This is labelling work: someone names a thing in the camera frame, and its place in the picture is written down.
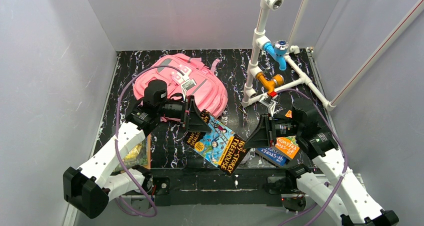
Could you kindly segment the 169-storey treehouse book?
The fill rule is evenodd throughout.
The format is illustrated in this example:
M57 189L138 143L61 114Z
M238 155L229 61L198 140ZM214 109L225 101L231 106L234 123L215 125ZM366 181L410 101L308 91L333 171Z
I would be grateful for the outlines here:
M207 110L201 111L200 116L210 132L188 132L184 143L227 176L233 175L250 152L246 141Z

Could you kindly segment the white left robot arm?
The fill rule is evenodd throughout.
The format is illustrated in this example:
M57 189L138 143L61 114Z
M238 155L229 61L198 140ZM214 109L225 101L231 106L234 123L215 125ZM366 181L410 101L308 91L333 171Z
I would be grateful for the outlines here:
M168 98L165 81L155 79L148 83L144 96L125 117L117 123L115 135L93 157L78 168L69 167L63 174L64 199L88 218L99 216L108 203L123 194L138 189L153 208L153 198L146 191L151 174L143 166L128 169L124 157L144 141L163 117L179 119L187 132L210 132L201 118L193 95L176 93L177 100Z

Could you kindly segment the pink student backpack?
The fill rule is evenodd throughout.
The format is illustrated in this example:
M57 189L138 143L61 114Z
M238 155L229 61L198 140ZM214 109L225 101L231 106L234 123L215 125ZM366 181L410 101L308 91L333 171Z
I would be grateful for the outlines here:
M220 59L215 59L211 67L207 67L201 58L191 58L178 53L159 59L150 70L139 76L134 85L133 93L136 99L144 96L148 83L159 79L167 83L167 95L170 98L176 93L194 95L195 103L200 111L207 110L218 118L228 103L228 93L223 82L215 75ZM195 79L197 85L187 92L182 91L181 84Z

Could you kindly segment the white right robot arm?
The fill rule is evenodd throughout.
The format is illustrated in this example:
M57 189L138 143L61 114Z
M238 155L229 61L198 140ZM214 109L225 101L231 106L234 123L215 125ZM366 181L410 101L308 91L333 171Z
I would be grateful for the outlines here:
M383 209L370 196L349 168L347 154L338 137L329 125L319 126L319 117L325 119L315 105L294 105L291 117L263 114L245 146L274 146L279 136L295 136L300 149L333 187L329 189L320 182L304 164L286 170L282 184L307 194L321 207L307 225L324 211L341 225L397 225L400 221L397 214Z

